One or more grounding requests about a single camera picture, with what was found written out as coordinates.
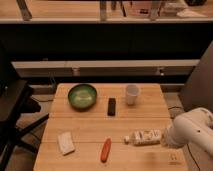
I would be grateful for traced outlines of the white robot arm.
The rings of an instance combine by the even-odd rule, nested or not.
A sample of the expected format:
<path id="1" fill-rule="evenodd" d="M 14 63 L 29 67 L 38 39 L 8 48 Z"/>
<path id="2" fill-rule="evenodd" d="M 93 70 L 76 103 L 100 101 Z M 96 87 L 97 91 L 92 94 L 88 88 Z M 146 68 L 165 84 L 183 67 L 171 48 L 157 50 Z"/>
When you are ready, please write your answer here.
<path id="1" fill-rule="evenodd" d="M 213 157 L 213 113 L 199 107 L 176 116 L 162 131 L 161 145 L 182 148 L 196 144 Z"/>

